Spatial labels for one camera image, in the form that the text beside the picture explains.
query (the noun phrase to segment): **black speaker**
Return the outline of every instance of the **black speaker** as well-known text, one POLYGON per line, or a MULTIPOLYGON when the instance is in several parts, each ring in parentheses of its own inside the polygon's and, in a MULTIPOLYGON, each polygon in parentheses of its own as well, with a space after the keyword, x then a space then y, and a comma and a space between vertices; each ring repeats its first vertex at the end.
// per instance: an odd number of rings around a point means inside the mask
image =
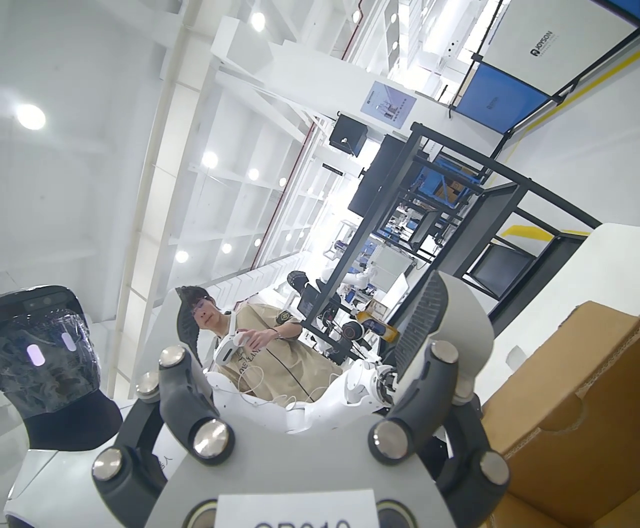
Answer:
POLYGON ((367 139, 367 126, 346 115, 341 115, 335 122, 333 132, 329 136, 329 145, 347 154, 358 156, 367 139))

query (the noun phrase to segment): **purple light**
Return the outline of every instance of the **purple light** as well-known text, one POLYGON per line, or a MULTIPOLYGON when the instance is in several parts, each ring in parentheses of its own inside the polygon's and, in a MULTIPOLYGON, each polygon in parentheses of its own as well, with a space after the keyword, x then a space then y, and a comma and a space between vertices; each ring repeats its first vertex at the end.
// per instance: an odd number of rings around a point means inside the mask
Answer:
POLYGON ((67 347, 67 350, 69 350, 70 352, 75 352, 77 350, 77 346, 74 341, 74 338, 71 337, 68 332, 64 332, 62 334, 62 342, 65 344, 65 346, 67 347))
POLYGON ((38 345, 29 345, 27 347, 27 354, 29 355, 31 363, 36 367, 44 365, 44 356, 42 355, 42 351, 38 345))

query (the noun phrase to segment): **plastic wrap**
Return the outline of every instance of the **plastic wrap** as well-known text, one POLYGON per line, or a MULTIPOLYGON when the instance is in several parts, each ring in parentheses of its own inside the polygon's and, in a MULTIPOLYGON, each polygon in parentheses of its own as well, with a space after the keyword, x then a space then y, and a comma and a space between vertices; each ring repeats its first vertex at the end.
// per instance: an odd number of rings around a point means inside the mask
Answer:
POLYGON ((0 328, 0 390, 23 419, 56 412, 99 387, 97 355, 80 315, 64 308, 0 328))

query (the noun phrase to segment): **desk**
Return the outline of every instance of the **desk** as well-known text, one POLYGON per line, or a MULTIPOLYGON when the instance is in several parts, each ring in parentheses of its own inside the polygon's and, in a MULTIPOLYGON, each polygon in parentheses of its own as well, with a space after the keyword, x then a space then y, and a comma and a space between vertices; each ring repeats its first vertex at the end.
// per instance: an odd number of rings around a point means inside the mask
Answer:
POLYGON ((583 242, 544 289, 496 338, 493 354, 476 380, 484 403, 511 376, 509 352, 519 346, 531 356, 587 301, 640 314, 640 227, 603 224, 583 242))

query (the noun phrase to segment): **yellow stripe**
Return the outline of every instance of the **yellow stripe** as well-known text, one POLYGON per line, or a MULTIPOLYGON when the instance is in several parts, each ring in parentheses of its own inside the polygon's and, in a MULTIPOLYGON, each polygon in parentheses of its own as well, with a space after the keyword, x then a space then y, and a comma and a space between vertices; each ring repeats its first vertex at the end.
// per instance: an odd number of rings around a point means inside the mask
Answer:
MULTIPOLYGON (((588 236, 591 234, 587 231, 573 231, 572 229, 564 229, 562 232, 581 236, 588 236)), ((533 240, 542 240, 543 242, 549 242, 553 238, 551 233, 547 233, 543 229, 534 225, 512 225, 503 231, 500 236, 504 238, 508 235, 530 238, 533 240)))
POLYGON ((610 79, 611 77, 613 77, 615 74, 617 74, 618 72, 621 72, 622 70, 624 70, 627 66, 629 66, 630 64, 633 64, 634 62, 636 62, 638 59, 640 59, 640 51, 637 51, 636 53, 634 53, 633 55, 630 55, 629 57, 627 57, 626 59, 624 59, 623 61, 620 62, 620 64, 617 64, 616 66, 614 66, 612 69, 604 72, 600 77, 598 77, 597 79, 595 79, 591 84, 588 84, 587 86, 581 88, 580 90, 578 90, 577 92, 573 92, 571 95, 569 95, 561 104, 559 104, 558 106, 552 108, 549 112, 547 112, 546 114, 544 114, 542 117, 540 117, 539 119, 536 119, 531 125, 529 125, 524 133, 526 134, 527 132, 533 130, 535 127, 537 127, 538 125, 541 125, 542 123, 544 123, 547 119, 549 119, 551 116, 554 116, 556 113, 558 113, 560 110, 564 109, 565 106, 570 105, 572 102, 576 101, 577 99, 581 98, 584 94, 586 94, 587 92, 590 92, 591 90, 593 90, 594 88, 596 88, 597 86, 600 86, 604 81, 610 79))
MULTIPOLYGON (((506 164, 509 161, 509 158, 516 151, 516 149, 518 148, 518 145, 520 144, 520 142, 534 128, 536 128, 537 126, 541 125, 542 123, 544 123, 548 119, 552 118, 560 110, 564 110, 567 106, 569 106, 570 104, 574 103, 579 98, 581 98, 583 95, 587 94, 588 92, 590 92, 591 90, 593 90, 597 86, 600 86, 604 81, 610 79, 611 77, 613 77, 617 73, 621 72, 626 67, 628 67, 629 65, 633 64, 634 62, 636 62, 638 59, 640 59, 640 51, 634 53, 633 55, 630 55, 629 57, 627 57, 626 59, 621 61, 620 64, 617 64, 612 69, 604 72, 600 77, 598 77, 597 79, 594 79, 593 82, 587 84, 585 87, 581 88, 577 92, 573 92, 561 104, 559 104, 558 106, 553 107, 551 110, 549 110, 543 116, 541 116, 538 119, 536 119, 531 125, 527 126, 527 128, 524 129, 524 132, 520 135, 518 141, 516 141, 515 145, 513 145, 513 148, 511 149, 511 152, 507 155, 507 157, 504 159, 504 161, 502 163, 506 164)), ((497 177, 498 177, 498 174, 494 173, 492 175, 491 179, 487 182, 486 186, 488 187, 497 177)))

